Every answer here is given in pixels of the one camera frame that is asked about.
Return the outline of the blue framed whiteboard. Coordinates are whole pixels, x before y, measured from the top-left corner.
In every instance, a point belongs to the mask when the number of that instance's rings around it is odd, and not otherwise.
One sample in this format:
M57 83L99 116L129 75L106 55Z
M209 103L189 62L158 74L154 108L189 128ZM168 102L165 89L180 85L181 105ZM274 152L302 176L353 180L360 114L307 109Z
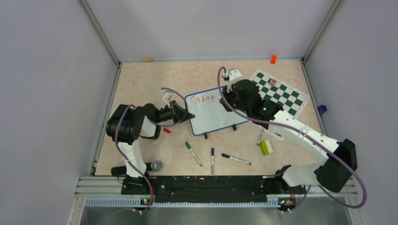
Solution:
M194 136L206 135L220 129L248 122L234 112L228 112L220 103L221 95L217 88L192 93L185 96L187 109L195 117L190 119Z

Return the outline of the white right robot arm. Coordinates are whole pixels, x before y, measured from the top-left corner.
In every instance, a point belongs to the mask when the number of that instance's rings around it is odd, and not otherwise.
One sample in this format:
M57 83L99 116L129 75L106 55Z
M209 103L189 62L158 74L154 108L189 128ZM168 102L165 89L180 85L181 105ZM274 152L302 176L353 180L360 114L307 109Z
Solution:
M243 79L228 87L219 87L220 103L226 111L235 112L280 136L310 154L316 162L302 166L288 166L275 180L281 193L288 193L298 185L321 185L328 191L340 192L352 172L358 168L356 146L349 140L338 141L303 124L281 105L265 100L259 88Z

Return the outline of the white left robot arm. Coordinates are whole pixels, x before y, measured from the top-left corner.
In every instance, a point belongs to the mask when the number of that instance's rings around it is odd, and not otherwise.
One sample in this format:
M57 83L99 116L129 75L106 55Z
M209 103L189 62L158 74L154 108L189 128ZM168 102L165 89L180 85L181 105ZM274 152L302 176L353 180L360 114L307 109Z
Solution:
M175 125L194 118L194 114L174 100L160 109L151 103L136 108L119 105L107 122L106 134L112 138L125 161L126 170L122 174L126 178L123 184L127 187L132 185L140 194L148 192L151 182L146 175L148 168L141 155L140 139L157 140L161 122L172 120Z

